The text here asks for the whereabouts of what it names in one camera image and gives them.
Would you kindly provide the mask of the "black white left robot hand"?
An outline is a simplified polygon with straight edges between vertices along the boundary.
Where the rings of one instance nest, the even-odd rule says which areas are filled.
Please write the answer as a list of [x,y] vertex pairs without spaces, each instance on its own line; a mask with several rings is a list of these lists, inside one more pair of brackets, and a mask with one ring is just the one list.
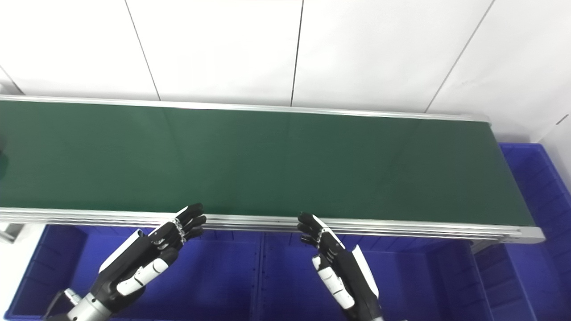
[[184,244],[201,236],[206,223],[202,203],[184,207],[149,235],[137,230],[100,267],[89,290],[92,303],[115,314],[132,305],[153,279],[179,257]]

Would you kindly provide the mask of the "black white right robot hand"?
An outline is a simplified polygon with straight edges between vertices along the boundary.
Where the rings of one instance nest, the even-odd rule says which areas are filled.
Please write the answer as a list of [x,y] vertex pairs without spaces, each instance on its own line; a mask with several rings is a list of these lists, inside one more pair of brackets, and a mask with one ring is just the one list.
[[316,248],[314,269],[347,320],[382,321],[379,289],[361,248],[348,250],[314,214],[301,212],[297,228],[300,240]]

